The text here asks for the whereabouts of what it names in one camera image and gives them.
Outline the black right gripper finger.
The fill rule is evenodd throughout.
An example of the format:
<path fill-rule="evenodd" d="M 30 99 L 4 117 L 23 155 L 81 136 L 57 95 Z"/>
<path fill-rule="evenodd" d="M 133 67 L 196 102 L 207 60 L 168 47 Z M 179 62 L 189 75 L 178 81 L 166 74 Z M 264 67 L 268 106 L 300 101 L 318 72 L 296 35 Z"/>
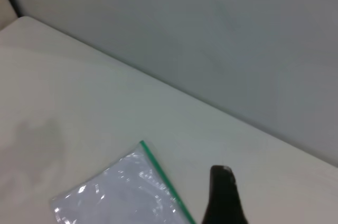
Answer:
<path fill-rule="evenodd" d="M 236 178 L 228 166 L 214 165 L 210 169 L 209 201 L 202 223 L 248 224 Z"/>

